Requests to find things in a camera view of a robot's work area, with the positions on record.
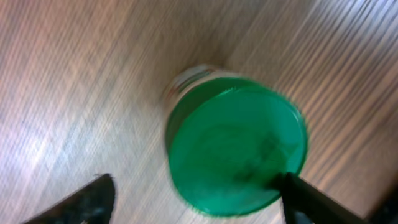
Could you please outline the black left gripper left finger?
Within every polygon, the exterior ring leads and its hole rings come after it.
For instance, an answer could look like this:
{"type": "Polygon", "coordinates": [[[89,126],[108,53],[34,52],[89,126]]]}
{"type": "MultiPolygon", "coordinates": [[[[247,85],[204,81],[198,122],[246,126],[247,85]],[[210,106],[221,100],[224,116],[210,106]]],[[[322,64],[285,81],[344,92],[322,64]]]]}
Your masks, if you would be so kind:
{"type": "Polygon", "coordinates": [[[24,224],[109,224],[116,188],[110,174],[103,174],[24,224]]]}

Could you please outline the green lid jar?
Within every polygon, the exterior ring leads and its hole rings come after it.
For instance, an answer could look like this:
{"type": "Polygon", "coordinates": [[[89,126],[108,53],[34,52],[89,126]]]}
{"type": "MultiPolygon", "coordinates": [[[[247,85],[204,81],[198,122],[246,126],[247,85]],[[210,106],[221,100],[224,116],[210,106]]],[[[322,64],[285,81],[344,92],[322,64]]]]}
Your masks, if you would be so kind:
{"type": "Polygon", "coordinates": [[[301,173],[309,137],[301,111],[234,72],[199,65],[165,91],[170,178],[198,212],[238,217],[280,198],[279,177],[301,173]]]}

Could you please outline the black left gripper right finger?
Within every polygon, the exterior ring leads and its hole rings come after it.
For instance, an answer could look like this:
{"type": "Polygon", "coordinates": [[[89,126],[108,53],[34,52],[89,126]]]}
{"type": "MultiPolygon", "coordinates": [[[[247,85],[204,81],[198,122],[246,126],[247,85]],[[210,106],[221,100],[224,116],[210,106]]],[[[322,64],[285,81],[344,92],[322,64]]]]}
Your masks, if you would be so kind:
{"type": "Polygon", "coordinates": [[[291,172],[281,177],[279,188],[286,224],[367,223],[291,172]]]}

